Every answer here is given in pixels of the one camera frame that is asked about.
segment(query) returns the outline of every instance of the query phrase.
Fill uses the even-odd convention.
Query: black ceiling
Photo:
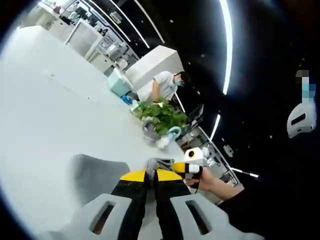
[[[107,13],[116,11],[108,0],[94,1]],[[178,90],[186,111],[204,104],[201,125],[209,136],[220,113],[213,141],[220,149],[225,144],[232,147],[235,154],[228,159],[232,166],[263,173],[264,165],[257,158],[266,148],[288,140],[287,119],[301,101],[301,83],[295,74],[306,56],[292,11],[272,0],[227,1],[233,53],[229,89],[224,95],[227,42],[220,1],[138,1],[165,44],[134,0],[115,0],[150,45],[148,49],[123,19],[120,27],[132,40],[133,50],[140,57],[158,45],[178,50],[184,69],[192,77],[192,86]]]

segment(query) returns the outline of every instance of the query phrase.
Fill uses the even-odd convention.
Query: gray t-shirt
[[[175,92],[178,90],[176,85],[173,85],[174,75],[169,71],[160,72],[158,75],[153,77],[153,80],[148,82],[142,88],[140,88],[136,94],[138,95],[141,102],[147,102],[152,100],[152,89],[154,81],[160,84],[159,97],[163,97],[168,101],[172,99]]]

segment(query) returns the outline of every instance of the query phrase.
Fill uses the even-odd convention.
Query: potted plant
[[[134,112],[141,121],[145,122],[143,128],[147,128],[148,132],[156,133],[159,136],[158,138],[166,135],[172,127],[183,128],[187,122],[186,115],[183,112],[176,111],[165,98],[159,98],[152,103],[142,102]]]

